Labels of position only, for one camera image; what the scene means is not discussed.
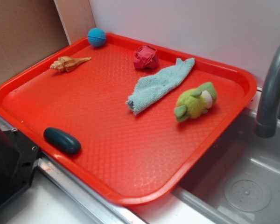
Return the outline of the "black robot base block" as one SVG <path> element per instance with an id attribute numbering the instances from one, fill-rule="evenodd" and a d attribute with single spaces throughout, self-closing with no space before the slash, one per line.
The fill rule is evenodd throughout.
<path id="1" fill-rule="evenodd" d="M 0 209 L 31 187 L 40 154 L 21 131 L 0 129 Z"/>

